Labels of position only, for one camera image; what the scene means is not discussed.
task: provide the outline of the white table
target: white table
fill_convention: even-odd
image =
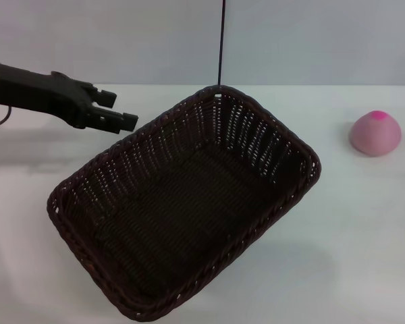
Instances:
[[[138,125],[199,86],[104,86]],[[321,158],[302,202],[193,299],[158,323],[405,324],[405,87],[239,86]],[[375,109],[400,123],[392,154],[347,141]],[[0,118],[5,115],[0,107]],[[14,109],[0,127],[0,324],[124,324],[50,222],[54,187],[124,137]]]

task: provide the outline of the hanging wire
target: hanging wire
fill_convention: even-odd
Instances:
[[[222,55],[223,55],[223,32],[225,30],[225,8],[226,0],[222,0],[222,23],[221,23],[221,42],[219,44],[219,69],[217,70],[217,85],[221,85],[222,78]]]
[[[9,107],[7,108],[7,114],[6,114],[6,116],[0,121],[0,125],[3,125],[3,124],[9,119],[9,117],[11,117],[11,113],[12,113],[12,107],[9,106]]]

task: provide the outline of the pink squishy ball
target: pink squishy ball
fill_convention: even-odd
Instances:
[[[372,111],[352,126],[352,146],[364,154],[379,157],[392,152],[400,142],[402,131],[398,122],[384,111]]]

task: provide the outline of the white wall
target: white wall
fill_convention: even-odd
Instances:
[[[227,84],[405,84],[405,0],[229,0]]]
[[[0,0],[0,62],[96,83],[212,84],[218,0]]]
[[[405,0],[227,0],[227,84],[405,84]],[[0,61],[212,84],[221,0],[0,0]]]

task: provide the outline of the wicker basket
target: wicker basket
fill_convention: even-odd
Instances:
[[[120,312],[154,321],[238,258],[320,171],[254,99],[210,86],[63,181],[48,213]]]

